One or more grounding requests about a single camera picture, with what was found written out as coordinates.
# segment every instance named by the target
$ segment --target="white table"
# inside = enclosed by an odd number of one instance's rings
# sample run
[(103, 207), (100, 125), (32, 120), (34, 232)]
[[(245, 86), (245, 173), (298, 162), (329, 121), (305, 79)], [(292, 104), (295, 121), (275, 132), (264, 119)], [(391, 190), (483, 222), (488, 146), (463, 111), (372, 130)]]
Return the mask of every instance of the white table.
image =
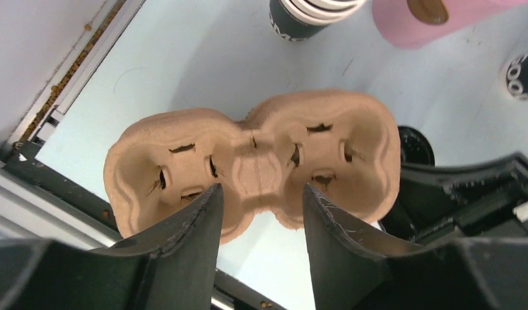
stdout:
[[(270, 96), (326, 87), (376, 96), (400, 125), (428, 137), (438, 165), (528, 155), (528, 103), (498, 80), (502, 65), (525, 51), (528, 5), (399, 50), (376, 30), (370, 1), (290, 43), (273, 32), (264, 0), (146, 0), (37, 159), (107, 200), (107, 150), (140, 118), (211, 107), (242, 119)], [(314, 309), (304, 232), (270, 213), (220, 248), (218, 268), (288, 309)]]

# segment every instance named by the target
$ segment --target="black container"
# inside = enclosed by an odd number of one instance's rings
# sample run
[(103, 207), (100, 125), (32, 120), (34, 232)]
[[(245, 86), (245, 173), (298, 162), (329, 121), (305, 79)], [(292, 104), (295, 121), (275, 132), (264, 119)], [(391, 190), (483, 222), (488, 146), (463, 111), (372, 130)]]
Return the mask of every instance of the black container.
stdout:
[(435, 166), (435, 155), (431, 144), (420, 131), (408, 126), (399, 126), (399, 137), (401, 163)]
[(292, 42), (305, 41), (328, 26), (310, 25), (301, 21), (289, 12), (283, 1), (290, 0), (269, 0), (269, 20), (274, 31), (283, 39)]
[(528, 100), (528, 53), (511, 61), (505, 74), (505, 82), (507, 91), (513, 97)]

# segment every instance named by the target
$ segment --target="pink container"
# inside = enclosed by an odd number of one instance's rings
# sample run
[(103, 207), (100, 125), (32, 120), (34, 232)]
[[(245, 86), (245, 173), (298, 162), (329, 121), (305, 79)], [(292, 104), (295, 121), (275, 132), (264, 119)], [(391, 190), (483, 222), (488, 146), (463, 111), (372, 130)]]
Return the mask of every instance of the pink container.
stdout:
[(381, 35), (399, 48), (419, 48), (451, 32), (498, 14), (528, 0), (443, 0), (448, 12), (446, 23), (431, 25), (416, 18), (408, 1), (425, 12), (432, 0), (373, 0), (372, 14)]

